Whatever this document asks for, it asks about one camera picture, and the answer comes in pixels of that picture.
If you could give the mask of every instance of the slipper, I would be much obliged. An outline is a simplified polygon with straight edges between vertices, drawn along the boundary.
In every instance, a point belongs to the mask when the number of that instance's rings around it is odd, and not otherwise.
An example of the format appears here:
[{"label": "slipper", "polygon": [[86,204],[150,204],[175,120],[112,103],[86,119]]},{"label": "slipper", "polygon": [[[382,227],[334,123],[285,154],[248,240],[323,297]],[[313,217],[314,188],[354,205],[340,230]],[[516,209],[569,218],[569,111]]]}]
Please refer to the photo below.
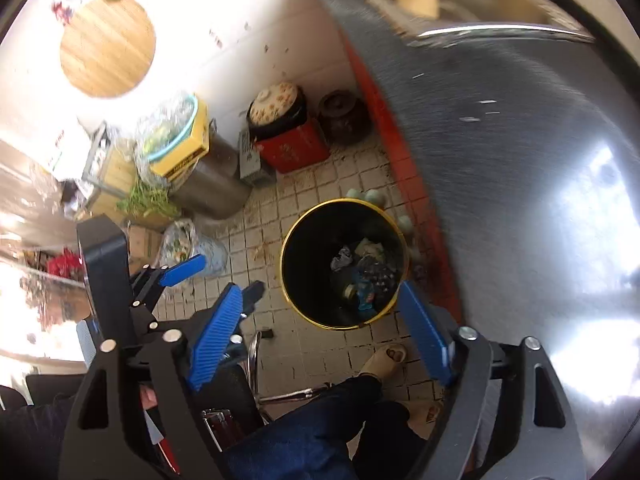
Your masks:
[{"label": "slipper", "polygon": [[406,361],[406,348],[403,345],[391,343],[376,350],[364,364],[359,375],[371,375],[381,382],[390,378]]}]

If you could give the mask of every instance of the round cutting board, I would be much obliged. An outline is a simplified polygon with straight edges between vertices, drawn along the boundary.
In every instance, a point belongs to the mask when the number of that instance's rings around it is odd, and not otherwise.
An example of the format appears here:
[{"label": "round cutting board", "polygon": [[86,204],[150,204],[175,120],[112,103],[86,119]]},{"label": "round cutting board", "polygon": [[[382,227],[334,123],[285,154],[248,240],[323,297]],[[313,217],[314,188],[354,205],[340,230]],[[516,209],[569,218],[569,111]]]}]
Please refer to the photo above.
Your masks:
[{"label": "round cutting board", "polygon": [[93,0],[76,10],[60,43],[69,82],[91,97],[116,97],[135,88],[151,66],[156,35],[135,0]]}]

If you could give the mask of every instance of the jeans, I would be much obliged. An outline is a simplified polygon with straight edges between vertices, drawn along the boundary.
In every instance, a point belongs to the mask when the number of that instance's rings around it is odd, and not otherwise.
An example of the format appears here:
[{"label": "jeans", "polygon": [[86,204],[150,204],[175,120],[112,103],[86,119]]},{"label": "jeans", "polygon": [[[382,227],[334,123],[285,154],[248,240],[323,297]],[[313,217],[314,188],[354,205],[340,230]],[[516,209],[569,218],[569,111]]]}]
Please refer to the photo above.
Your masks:
[{"label": "jeans", "polygon": [[[226,450],[238,480],[402,480],[425,440],[371,376],[347,379]],[[358,450],[347,442],[364,423]]]}]

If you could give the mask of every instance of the red box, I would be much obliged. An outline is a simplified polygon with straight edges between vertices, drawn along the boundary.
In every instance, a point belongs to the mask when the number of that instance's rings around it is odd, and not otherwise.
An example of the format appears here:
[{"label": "red box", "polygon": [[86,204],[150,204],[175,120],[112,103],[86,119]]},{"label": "red box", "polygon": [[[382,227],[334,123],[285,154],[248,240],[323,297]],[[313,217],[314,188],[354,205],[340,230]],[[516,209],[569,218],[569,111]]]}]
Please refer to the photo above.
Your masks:
[{"label": "red box", "polygon": [[329,157],[329,147],[318,122],[307,117],[306,123],[271,139],[255,143],[260,156],[280,173],[299,170]]}]

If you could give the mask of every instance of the bolt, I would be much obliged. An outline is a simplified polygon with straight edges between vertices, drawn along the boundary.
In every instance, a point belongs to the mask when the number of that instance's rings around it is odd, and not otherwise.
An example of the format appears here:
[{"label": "bolt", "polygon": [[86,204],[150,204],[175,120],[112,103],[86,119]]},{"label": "bolt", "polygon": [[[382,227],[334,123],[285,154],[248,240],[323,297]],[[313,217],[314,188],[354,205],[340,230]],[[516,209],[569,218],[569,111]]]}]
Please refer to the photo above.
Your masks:
[{"label": "bolt", "polygon": [[177,328],[169,329],[164,334],[162,334],[162,339],[164,339],[168,343],[175,343],[181,337],[182,337],[182,332],[180,332]]},{"label": "bolt", "polygon": [[462,339],[466,339],[467,341],[475,341],[478,339],[478,332],[470,326],[461,326],[458,329],[458,334]]},{"label": "bolt", "polygon": [[111,352],[116,348],[116,342],[113,339],[105,339],[100,345],[100,350],[104,353]]},{"label": "bolt", "polygon": [[542,345],[540,344],[540,341],[538,341],[533,336],[529,336],[529,337],[524,338],[524,344],[526,345],[527,348],[529,348],[531,350],[540,350],[542,348]]}]

